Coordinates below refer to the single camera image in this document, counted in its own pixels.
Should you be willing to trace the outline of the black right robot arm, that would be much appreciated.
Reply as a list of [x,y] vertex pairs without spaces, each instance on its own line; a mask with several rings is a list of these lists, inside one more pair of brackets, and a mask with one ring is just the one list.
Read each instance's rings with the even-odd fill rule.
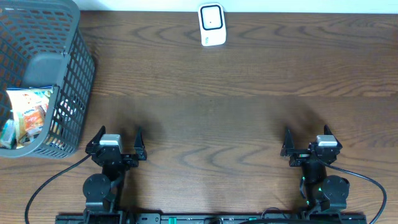
[[280,155],[289,158],[289,166],[302,170],[300,194],[307,201],[303,212],[306,219],[322,213],[339,213],[346,208],[348,180],[326,173],[326,167],[336,161],[342,148],[328,126],[324,126],[324,133],[310,142],[306,149],[295,148],[289,128],[285,129]]

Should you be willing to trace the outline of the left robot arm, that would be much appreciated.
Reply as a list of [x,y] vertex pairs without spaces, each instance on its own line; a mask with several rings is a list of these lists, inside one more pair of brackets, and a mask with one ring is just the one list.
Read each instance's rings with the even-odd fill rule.
[[102,168],[100,174],[89,176],[83,184],[86,197],[83,223],[135,223],[133,214],[119,207],[126,172],[147,159],[142,129],[137,130],[133,154],[124,154],[121,136],[107,134],[102,126],[86,145],[85,152]]

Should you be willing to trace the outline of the orange tissue pack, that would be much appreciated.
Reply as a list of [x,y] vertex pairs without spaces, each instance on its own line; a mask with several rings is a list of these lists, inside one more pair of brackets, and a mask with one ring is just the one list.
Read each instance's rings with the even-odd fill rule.
[[41,132],[44,125],[45,114],[41,106],[35,106],[22,114],[25,131],[29,135]]

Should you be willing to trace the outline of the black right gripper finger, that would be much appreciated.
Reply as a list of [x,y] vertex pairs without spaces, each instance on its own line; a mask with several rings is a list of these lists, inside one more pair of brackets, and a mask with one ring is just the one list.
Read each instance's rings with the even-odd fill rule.
[[281,156],[290,156],[295,150],[294,141],[289,128],[285,128],[284,141],[281,149]]
[[[324,134],[326,134],[326,135],[334,135],[334,134],[332,133],[331,129],[328,127],[327,124],[324,125],[323,130],[324,130]],[[343,146],[341,145],[341,143],[339,142],[339,140],[337,140],[337,142],[338,142],[338,145],[335,146],[335,147],[342,148]]]

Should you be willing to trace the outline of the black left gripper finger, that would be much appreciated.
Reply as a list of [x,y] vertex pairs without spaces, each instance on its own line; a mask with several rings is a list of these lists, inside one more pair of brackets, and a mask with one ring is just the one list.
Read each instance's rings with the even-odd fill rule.
[[93,139],[90,140],[86,145],[85,152],[96,152],[98,150],[98,147],[100,146],[100,140],[105,133],[106,128],[105,126],[102,126],[97,134],[93,137]]
[[137,130],[136,138],[134,141],[134,150],[137,155],[146,155],[146,147],[142,138],[142,128],[139,127]]

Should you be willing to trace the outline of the yellow snack chip bag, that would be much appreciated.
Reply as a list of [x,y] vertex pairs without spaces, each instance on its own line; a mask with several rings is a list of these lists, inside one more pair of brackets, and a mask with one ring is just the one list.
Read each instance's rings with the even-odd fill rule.
[[50,97],[53,93],[53,87],[9,88],[6,90],[6,93],[11,101],[11,111],[13,113],[13,120],[15,122],[16,129],[16,148],[19,149],[28,146],[41,133],[39,132],[35,135],[29,135],[25,131],[24,120],[22,117],[23,112],[35,106],[41,106],[46,116],[49,108]]

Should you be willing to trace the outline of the teal tissue pack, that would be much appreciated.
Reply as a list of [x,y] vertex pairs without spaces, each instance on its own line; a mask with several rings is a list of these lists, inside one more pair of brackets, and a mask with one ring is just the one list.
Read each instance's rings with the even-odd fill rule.
[[16,141],[15,122],[12,119],[6,121],[1,131],[1,147],[12,149]]

